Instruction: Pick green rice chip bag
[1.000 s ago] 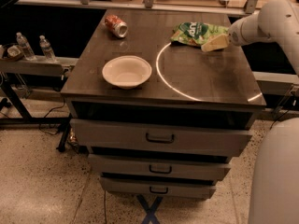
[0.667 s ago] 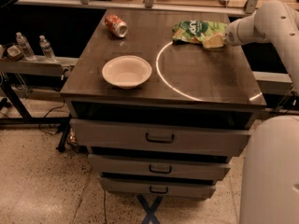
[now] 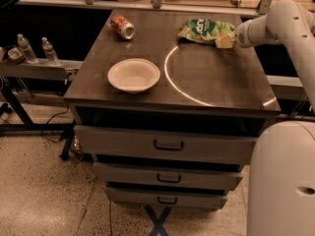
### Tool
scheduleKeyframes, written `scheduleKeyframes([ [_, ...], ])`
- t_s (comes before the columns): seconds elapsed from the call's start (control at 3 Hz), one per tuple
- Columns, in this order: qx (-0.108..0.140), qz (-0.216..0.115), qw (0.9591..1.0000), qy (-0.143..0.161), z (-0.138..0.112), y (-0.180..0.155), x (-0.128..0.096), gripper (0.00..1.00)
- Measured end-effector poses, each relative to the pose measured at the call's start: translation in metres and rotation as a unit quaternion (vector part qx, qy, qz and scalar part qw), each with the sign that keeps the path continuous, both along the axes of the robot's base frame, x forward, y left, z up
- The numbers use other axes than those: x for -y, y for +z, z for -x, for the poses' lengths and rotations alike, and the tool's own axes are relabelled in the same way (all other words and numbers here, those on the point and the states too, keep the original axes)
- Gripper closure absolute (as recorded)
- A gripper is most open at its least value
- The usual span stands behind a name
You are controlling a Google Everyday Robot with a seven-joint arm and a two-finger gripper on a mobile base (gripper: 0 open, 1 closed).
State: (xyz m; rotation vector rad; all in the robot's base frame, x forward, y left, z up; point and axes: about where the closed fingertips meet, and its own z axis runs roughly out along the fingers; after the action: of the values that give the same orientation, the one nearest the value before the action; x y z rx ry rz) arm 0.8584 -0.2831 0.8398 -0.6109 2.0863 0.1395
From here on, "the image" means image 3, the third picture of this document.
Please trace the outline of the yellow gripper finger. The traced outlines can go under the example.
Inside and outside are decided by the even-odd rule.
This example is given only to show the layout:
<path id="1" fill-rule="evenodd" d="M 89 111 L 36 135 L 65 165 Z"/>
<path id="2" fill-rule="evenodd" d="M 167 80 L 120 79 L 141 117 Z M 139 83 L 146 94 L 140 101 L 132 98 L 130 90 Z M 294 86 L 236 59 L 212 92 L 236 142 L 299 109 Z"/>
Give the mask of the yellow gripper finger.
<path id="1" fill-rule="evenodd" d="M 229 49 L 233 48 L 235 44 L 235 34 L 221 32 L 216 36 L 215 44 L 217 48 Z"/>

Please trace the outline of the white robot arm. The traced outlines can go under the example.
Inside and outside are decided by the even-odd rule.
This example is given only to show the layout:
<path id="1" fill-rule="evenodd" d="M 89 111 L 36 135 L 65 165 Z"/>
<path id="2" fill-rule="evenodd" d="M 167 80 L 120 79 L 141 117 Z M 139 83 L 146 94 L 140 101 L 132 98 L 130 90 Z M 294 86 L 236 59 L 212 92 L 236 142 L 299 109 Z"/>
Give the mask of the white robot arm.
<path id="1" fill-rule="evenodd" d="M 314 15 L 293 0 L 235 28 L 242 48 L 285 48 L 315 109 Z M 257 140 L 250 162 L 246 236 L 315 236 L 315 122 L 285 116 Z"/>

